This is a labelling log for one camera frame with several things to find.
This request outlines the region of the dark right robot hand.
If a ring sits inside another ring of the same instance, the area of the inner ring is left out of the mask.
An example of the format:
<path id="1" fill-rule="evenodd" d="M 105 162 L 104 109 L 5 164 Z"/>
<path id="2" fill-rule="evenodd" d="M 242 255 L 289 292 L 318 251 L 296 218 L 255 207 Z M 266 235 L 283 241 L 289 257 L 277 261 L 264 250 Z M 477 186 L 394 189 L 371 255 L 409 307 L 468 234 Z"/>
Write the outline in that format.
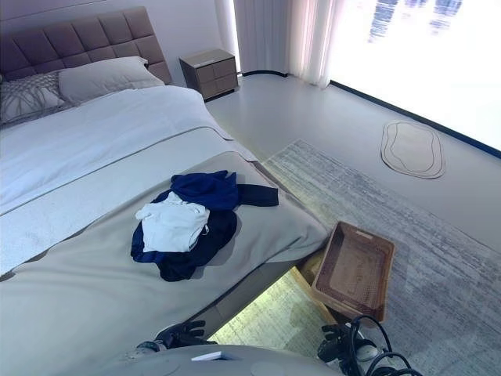
<path id="1" fill-rule="evenodd" d="M 351 330 L 346 325 L 322 326 L 324 339 L 317 350 L 317 357 L 325 363 L 351 359 Z"/>

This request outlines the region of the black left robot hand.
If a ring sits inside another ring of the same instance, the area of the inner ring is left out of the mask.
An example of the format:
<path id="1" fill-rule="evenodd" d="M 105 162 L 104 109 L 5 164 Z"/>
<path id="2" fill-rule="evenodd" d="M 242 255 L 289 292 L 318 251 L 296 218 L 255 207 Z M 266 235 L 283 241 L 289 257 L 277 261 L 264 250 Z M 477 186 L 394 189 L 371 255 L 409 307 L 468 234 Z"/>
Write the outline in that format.
<path id="1" fill-rule="evenodd" d="M 155 340 L 167 349 L 193 345 L 216 345 L 217 342 L 204 339 L 205 320 L 195 320 L 172 325 L 157 334 Z"/>

